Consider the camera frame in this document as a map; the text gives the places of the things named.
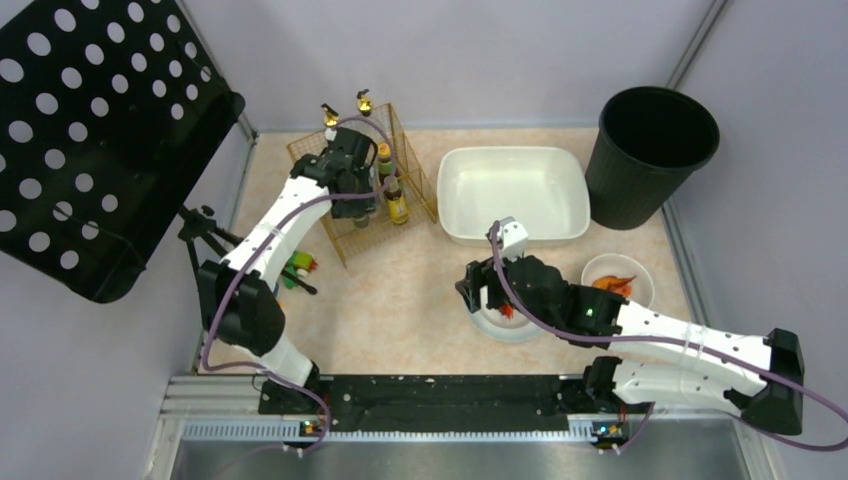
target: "beige tabletop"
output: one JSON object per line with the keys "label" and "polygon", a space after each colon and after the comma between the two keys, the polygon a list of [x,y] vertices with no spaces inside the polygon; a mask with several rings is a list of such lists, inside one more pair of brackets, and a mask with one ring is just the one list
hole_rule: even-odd
{"label": "beige tabletop", "polygon": [[[498,129],[407,131],[422,168],[435,188],[442,157],[467,146],[536,145],[572,152],[584,169],[597,129]],[[235,232],[246,234],[279,195],[291,169],[286,145],[303,134],[263,134],[246,184]],[[322,373],[539,374],[579,373],[603,350],[571,346],[542,334],[505,344],[481,333],[469,319],[454,283],[465,265],[490,256],[486,248],[455,244],[438,222],[415,226],[349,260],[344,268],[317,223],[298,247],[315,255],[318,269],[308,282],[319,293],[283,290],[286,332]],[[551,248],[531,248],[563,278],[579,283],[583,266],[601,253],[617,252],[641,262],[651,274],[652,308],[689,320],[689,310],[666,238],[655,214],[645,225],[615,231],[592,222],[582,237]],[[216,342],[210,361],[244,359]]]}

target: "black stand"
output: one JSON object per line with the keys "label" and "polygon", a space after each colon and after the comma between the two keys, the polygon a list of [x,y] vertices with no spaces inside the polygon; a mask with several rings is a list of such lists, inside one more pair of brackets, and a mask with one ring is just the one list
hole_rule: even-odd
{"label": "black stand", "polygon": [[[243,238],[219,227],[215,220],[211,218],[212,215],[215,215],[214,210],[206,205],[200,207],[200,210],[201,211],[198,211],[196,208],[189,210],[185,206],[180,207],[179,214],[183,219],[184,224],[183,228],[180,229],[180,232],[177,234],[177,237],[186,243],[186,247],[188,248],[188,258],[191,261],[191,268],[195,273],[200,270],[200,261],[197,259],[197,249],[194,246],[195,239],[200,238],[203,240],[204,243],[209,245],[209,248],[211,248],[212,251],[222,258],[227,254],[227,250],[223,245],[221,245],[221,242],[213,237],[213,235],[217,235],[220,239],[232,246],[236,246],[244,240]],[[310,295],[318,293],[318,289],[304,282],[297,275],[292,275],[291,273],[283,270],[282,276],[309,292]]]}

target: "purple cable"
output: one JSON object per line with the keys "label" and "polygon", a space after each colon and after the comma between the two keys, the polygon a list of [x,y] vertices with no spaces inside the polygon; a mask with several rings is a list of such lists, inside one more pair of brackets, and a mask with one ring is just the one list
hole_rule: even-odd
{"label": "purple cable", "polygon": [[[389,144],[389,148],[391,149],[391,155],[392,155],[392,170],[391,170],[391,173],[389,173],[388,179],[391,180],[393,178],[396,178],[395,172],[397,170],[397,156],[395,155],[395,148],[394,148],[394,145],[392,144],[391,139],[389,138],[388,135],[386,135],[386,132],[383,130],[383,128],[377,122],[374,122],[373,120],[370,120],[366,117],[359,116],[359,115],[353,116],[353,117],[348,117],[348,118],[345,118],[343,120],[340,120],[338,122],[338,124],[336,124],[335,128],[338,128],[342,124],[347,123],[347,122],[351,122],[351,121],[359,121],[359,122],[367,123],[368,125],[373,127],[374,130],[377,130],[377,133],[379,133],[380,136],[383,137],[383,141],[385,141],[387,144]],[[367,199],[367,198],[373,198],[373,197],[377,197],[378,195],[382,194],[388,187],[389,187],[389,182],[384,182],[383,185],[381,185],[380,188],[377,189],[374,192],[368,192],[368,193],[332,193],[332,194],[329,194],[329,195],[325,195],[323,197],[313,198],[312,200],[305,202],[302,205],[298,206],[297,208],[295,208],[294,210],[289,212],[288,215],[283,217],[283,219],[280,220],[280,223],[278,223],[276,225],[276,230],[282,230],[283,227],[286,226],[286,224],[288,224],[294,217],[296,217],[298,214],[300,214],[302,211],[306,210],[307,208],[309,208],[313,205],[316,205],[318,203],[326,202],[328,200],[363,200],[363,199]],[[209,326],[209,334],[206,335],[206,340],[203,343],[203,350],[202,350],[202,354],[200,356],[200,363],[201,363],[201,365],[203,365],[203,368],[206,369],[209,372],[217,372],[217,371],[220,371],[220,370],[224,370],[224,369],[227,369],[227,368],[234,368],[234,367],[255,368],[255,369],[260,370],[263,373],[265,373],[268,376],[268,378],[270,378],[275,383],[278,383],[278,384],[280,384],[284,387],[296,390],[296,391],[308,396],[309,398],[315,400],[315,403],[317,403],[318,406],[322,410],[324,410],[327,418],[324,421],[324,426],[321,428],[321,433],[319,434],[318,439],[315,441],[315,443],[313,443],[312,445],[310,445],[309,447],[307,447],[306,449],[303,450],[303,453],[305,455],[307,453],[311,453],[316,448],[318,448],[318,446],[324,441],[324,438],[330,432],[330,425],[332,424],[333,417],[330,414],[330,408],[327,406],[326,403],[324,403],[324,401],[321,399],[321,397],[316,395],[314,392],[307,390],[306,388],[303,388],[300,385],[295,385],[294,383],[289,382],[288,380],[282,378],[281,376],[277,375],[276,373],[267,370],[260,363],[238,361],[238,362],[222,363],[220,365],[210,365],[209,364],[209,352],[212,350],[212,340],[215,339],[215,335],[218,333],[218,326],[221,324],[221,319],[224,317],[224,312],[226,311],[227,305],[230,303],[230,300],[233,298],[233,295],[235,294],[236,288],[238,287],[238,284],[241,282],[242,278],[244,278],[245,274],[250,269],[250,267],[253,265],[253,263],[256,262],[256,259],[259,258],[260,255],[262,255],[262,253],[265,251],[265,248],[268,247],[268,245],[271,244],[271,242],[274,240],[275,235],[276,234],[273,233],[273,232],[268,234],[268,236],[265,238],[265,240],[263,240],[262,243],[258,247],[256,247],[256,251],[253,252],[253,254],[247,259],[247,262],[245,262],[244,266],[236,273],[235,277],[233,277],[233,280],[227,286],[227,290],[224,292],[224,296],[221,298],[221,303],[220,303],[220,305],[218,305],[218,310],[215,312],[215,316],[212,318],[212,324]],[[261,447],[261,448],[255,449],[255,450],[251,450],[247,454],[239,457],[239,460],[242,459],[242,458],[245,458],[249,455],[252,455],[253,453],[257,453],[261,450],[266,450],[267,448],[270,448],[270,447],[266,445],[264,447]],[[227,468],[234,465],[235,463],[237,463],[237,462],[234,462],[233,464],[228,465]]]}
{"label": "purple cable", "polygon": [[[748,362],[740,360],[740,359],[733,357],[731,355],[727,355],[726,353],[720,352],[720,351],[718,351],[714,348],[710,348],[710,347],[707,347],[707,346],[701,347],[701,345],[699,345],[697,343],[686,342],[684,340],[680,340],[680,339],[677,339],[677,338],[655,337],[655,336],[651,336],[651,335],[622,335],[622,336],[616,336],[616,337],[591,337],[591,336],[586,336],[586,335],[576,335],[576,334],[573,334],[573,333],[568,333],[568,332],[564,332],[562,330],[558,330],[554,327],[551,327],[550,325],[547,325],[546,323],[542,322],[541,320],[539,320],[538,318],[533,316],[533,314],[530,313],[527,310],[527,307],[525,307],[524,304],[521,303],[521,301],[515,295],[515,292],[513,292],[512,288],[509,286],[509,282],[507,281],[506,275],[503,272],[503,260],[501,259],[500,252],[498,251],[497,232],[498,232],[498,230],[500,230],[500,228],[501,228],[501,222],[496,220],[495,223],[492,225],[492,229],[489,231],[489,236],[490,236],[491,243],[492,243],[492,258],[494,259],[495,271],[498,274],[498,280],[500,281],[501,287],[503,287],[504,292],[506,292],[507,297],[509,297],[510,302],[512,302],[512,305],[515,308],[517,308],[519,312],[521,312],[525,317],[527,317],[531,322],[535,323],[536,326],[538,326],[542,330],[545,330],[546,332],[552,333],[552,334],[556,335],[557,337],[563,338],[563,339],[568,340],[570,342],[598,343],[598,344],[615,343],[615,342],[652,342],[652,343],[666,343],[666,344],[669,344],[669,345],[676,345],[678,347],[683,347],[683,348],[700,349],[702,352],[704,352],[708,355],[712,355],[712,356],[714,356],[714,357],[716,357],[720,360],[724,360],[726,362],[729,362],[729,363],[732,363],[732,364],[737,365],[739,367],[742,367],[746,370],[749,370],[751,372],[756,373],[757,375],[759,375],[763,378],[766,378],[766,379],[771,380],[773,382],[777,382],[777,383],[779,383],[783,386],[789,387],[789,388],[801,393],[804,396],[812,398],[816,402],[827,407],[828,410],[839,415],[839,417],[842,418],[842,420],[844,420],[846,424],[848,424],[848,412],[846,412],[845,410],[840,408],[839,405],[835,404],[834,402],[830,401],[829,399],[825,398],[824,396],[814,392],[813,390],[810,390],[809,388],[807,388],[803,385],[795,383],[791,380],[787,380],[787,379],[781,377],[780,375],[776,375],[774,373],[771,373],[768,370],[757,367],[756,365],[752,365]],[[744,420],[742,420],[739,417],[734,417],[734,418],[736,418],[739,421],[744,422]],[[848,448],[848,437],[843,439],[841,442],[834,443],[832,445],[810,445],[808,443],[802,443],[802,442],[797,442],[795,440],[790,440],[788,438],[782,437],[782,436],[777,435],[777,434],[772,433],[772,432],[766,432],[764,430],[761,430],[757,427],[754,427],[754,426],[748,424],[747,422],[745,422],[745,423],[749,427],[753,428],[754,430],[758,431],[759,433],[762,433],[763,435],[765,435],[769,438],[777,440],[778,442],[781,442],[781,443],[785,443],[786,445],[789,445],[789,446],[792,446],[792,447],[800,448],[801,450],[809,450],[809,451],[812,451],[812,452],[836,452],[836,451]]]}

